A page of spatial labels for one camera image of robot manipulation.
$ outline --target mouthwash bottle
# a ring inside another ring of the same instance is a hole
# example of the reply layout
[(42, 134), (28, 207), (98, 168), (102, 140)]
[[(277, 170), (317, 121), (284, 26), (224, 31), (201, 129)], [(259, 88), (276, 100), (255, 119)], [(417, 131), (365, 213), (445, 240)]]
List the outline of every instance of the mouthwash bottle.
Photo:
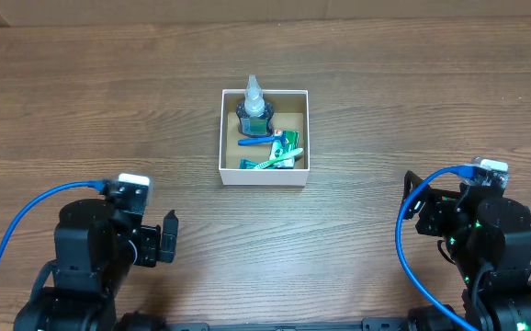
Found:
[(252, 138), (266, 137), (274, 133), (274, 107), (264, 100), (264, 92), (257, 84), (254, 74), (249, 76), (245, 100), (239, 102), (236, 112), (240, 133)]

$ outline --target wall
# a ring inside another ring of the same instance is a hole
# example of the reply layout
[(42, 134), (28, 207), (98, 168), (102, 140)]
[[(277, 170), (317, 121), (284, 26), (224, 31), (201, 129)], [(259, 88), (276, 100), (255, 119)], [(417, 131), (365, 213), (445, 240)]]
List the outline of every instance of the wall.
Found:
[(0, 0), (0, 25), (13, 27), (522, 15), (531, 0)]

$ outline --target green toothbrush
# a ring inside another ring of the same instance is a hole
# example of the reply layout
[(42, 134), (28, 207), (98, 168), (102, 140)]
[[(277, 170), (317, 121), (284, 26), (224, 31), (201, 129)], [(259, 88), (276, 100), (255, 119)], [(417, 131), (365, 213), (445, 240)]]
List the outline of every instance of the green toothbrush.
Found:
[(304, 151), (302, 148), (293, 149), (290, 152), (282, 154), (273, 160), (265, 161), (260, 163), (259, 165), (256, 165), (254, 169), (266, 169), (267, 167), (271, 166), (276, 162), (284, 161), (286, 159), (289, 159), (290, 157), (298, 156), (302, 154), (302, 151)]

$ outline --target wooden tabletop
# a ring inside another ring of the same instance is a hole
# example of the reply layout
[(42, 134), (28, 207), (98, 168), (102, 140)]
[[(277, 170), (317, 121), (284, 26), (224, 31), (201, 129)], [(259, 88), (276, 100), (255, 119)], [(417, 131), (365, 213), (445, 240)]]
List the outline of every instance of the wooden tabletop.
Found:
[[(248, 74), (309, 90), (304, 189), (220, 182), (221, 90)], [(122, 171), (155, 181), (144, 223), (180, 218), (175, 263), (132, 268), (120, 315), (404, 315), (427, 304), (394, 248), (404, 173), (474, 155), (508, 162), (506, 196), (531, 208), (531, 17), (0, 29), (0, 240), (42, 191)], [(18, 226), (0, 264), (1, 329), (54, 258), (59, 209), (95, 196), (64, 192)], [(403, 237), (413, 271), (463, 314), (463, 281), (436, 238), (414, 222)]]

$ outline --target open box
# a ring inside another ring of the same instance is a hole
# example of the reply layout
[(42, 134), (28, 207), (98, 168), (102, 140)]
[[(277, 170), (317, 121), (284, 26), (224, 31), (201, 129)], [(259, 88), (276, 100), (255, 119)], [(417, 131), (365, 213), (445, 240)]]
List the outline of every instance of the open box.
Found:
[(240, 169), (241, 159), (257, 163), (267, 161), (271, 143), (239, 146), (247, 137), (239, 132), (237, 104), (245, 98), (244, 89), (222, 90), (220, 105), (219, 172), (224, 185), (305, 186), (311, 169), (309, 145), (309, 92), (302, 90), (263, 90), (264, 99), (274, 106), (274, 129), (299, 133), (299, 147), (304, 149), (294, 169)]

